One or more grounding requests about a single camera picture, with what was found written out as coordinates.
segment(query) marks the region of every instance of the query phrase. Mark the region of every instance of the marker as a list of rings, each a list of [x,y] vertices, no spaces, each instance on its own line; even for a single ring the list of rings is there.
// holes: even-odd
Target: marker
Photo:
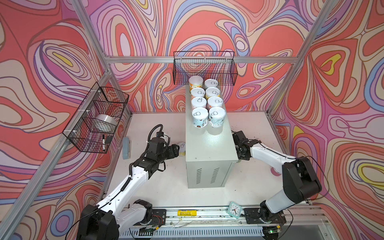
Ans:
[[[105,151],[105,135],[103,134],[103,151]]]

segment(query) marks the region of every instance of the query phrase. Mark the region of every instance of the metal grate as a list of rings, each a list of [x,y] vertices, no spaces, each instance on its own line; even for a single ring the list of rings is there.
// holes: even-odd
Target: metal grate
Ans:
[[[99,87],[80,120],[68,135],[63,132],[64,135],[81,152],[108,152],[128,98],[128,94],[115,88]],[[117,124],[97,119],[100,114],[109,115]]]
[[[199,184],[201,182],[201,171],[202,171],[202,168],[196,171],[196,184]]]
[[[217,174],[218,174],[218,170],[219,170],[220,168],[218,167],[218,168],[216,168],[215,170],[214,170],[214,172],[213,172],[213,174],[212,174],[212,177],[211,177],[211,184],[212,183],[214,183],[215,181],[216,181],[216,177],[217,177]]]
[[[139,234],[139,229],[131,229],[134,238],[148,238],[151,235]],[[153,232],[152,238],[180,238],[180,237],[262,237],[263,227],[181,227],[159,228]],[[120,235],[119,239],[132,239],[128,231]]]
[[[233,51],[175,51],[173,61],[173,83],[185,85],[191,76],[212,78],[219,85],[235,85],[237,67]]]

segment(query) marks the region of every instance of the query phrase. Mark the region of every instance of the ventilation slot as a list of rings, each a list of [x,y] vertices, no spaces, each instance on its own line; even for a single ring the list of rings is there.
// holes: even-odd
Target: ventilation slot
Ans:
[[[211,178],[211,183],[214,183],[216,181],[218,170],[219,170],[219,167],[214,170],[214,172],[212,174],[212,178]]]
[[[201,168],[196,171],[196,184],[201,182]]]
[[[147,233],[139,233],[136,228],[131,228],[134,238],[142,239],[147,238]],[[259,226],[244,226],[244,227],[181,227],[181,228],[167,228],[161,227],[160,229],[149,234],[151,238],[160,239],[180,239],[180,238],[198,238],[198,237],[259,237],[264,236],[263,227]],[[123,233],[120,240],[132,240],[131,234],[128,231]]]

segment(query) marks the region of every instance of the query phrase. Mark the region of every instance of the clock face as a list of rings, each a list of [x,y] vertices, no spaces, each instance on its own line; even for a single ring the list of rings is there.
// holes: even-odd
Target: clock face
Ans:
[[[240,206],[238,206],[237,204],[232,202],[231,205],[229,205],[228,212],[231,213],[234,216],[238,216],[239,217],[240,214],[241,214],[241,208],[240,208]]]

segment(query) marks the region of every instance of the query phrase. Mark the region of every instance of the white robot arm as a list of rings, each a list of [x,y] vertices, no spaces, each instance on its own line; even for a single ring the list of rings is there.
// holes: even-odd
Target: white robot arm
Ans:
[[[160,131],[151,139],[152,133],[159,127]],[[115,240],[136,223],[153,223],[152,204],[144,200],[139,199],[128,210],[122,210],[154,172],[165,170],[166,159],[179,155],[179,146],[169,146],[170,138],[167,142],[162,138],[162,129],[163,125],[159,124],[150,131],[147,147],[140,158],[129,165],[128,176],[96,206],[87,205],[83,209],[77,240]],[[161,163],[164,164],[163,170],[159,169]]]
[[[277,213],[321,191],[321,184],[311,162],[306,157],[296,158],[265,146],[261,141],[248,140],[242,131],[232,134],[239,159],[250,157],[261,160],[283,176],[283,189],[260,203],[260,220],[268,223]]]

